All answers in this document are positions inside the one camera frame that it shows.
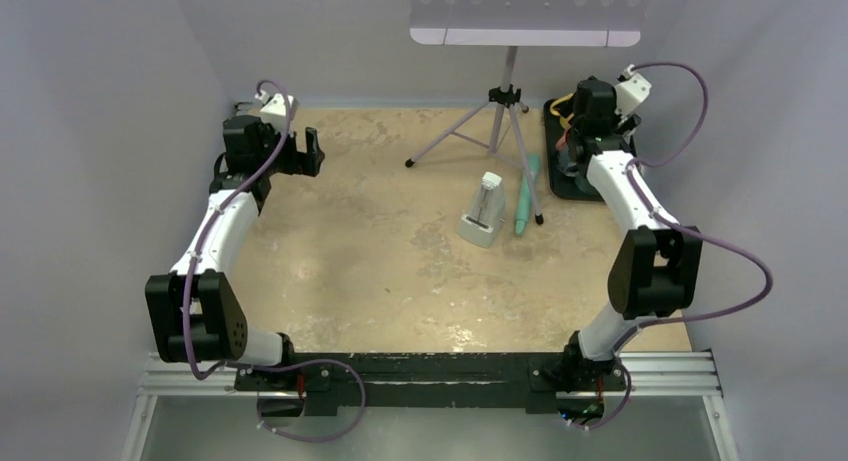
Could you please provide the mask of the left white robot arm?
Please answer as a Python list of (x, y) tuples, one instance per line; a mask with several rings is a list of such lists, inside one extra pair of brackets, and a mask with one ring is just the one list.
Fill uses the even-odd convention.
[(259, 366), (272, 389), (297, 380), (288, 336), (252, 325), (228, 279), (250, 227), (269, 197), (275, 174), (319, 174), (325, 154), (318, 131), (283, 135), (257, 116), (223, 123), (224, 152), (216, 159), (203, 221), (181, 258), (152, 275), (145, 299), (160, 358), (165, 362), (224, 361)]

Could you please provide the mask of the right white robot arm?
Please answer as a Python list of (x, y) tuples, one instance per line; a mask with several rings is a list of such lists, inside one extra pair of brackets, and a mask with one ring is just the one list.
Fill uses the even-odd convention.
[(611, 366), (639, 326), (687, 308), (694, 298), (702, 243), (674, 222), (647, 187), (630, 142), (636, 108), (649, 83), (634, 74), (617, 84), (595, 77), (577, 84), (566, 147), (570, 160), (611, 211), (622, 244), (607, 277), (608, 303), (569, 342), (564, 380), (584, 388)]

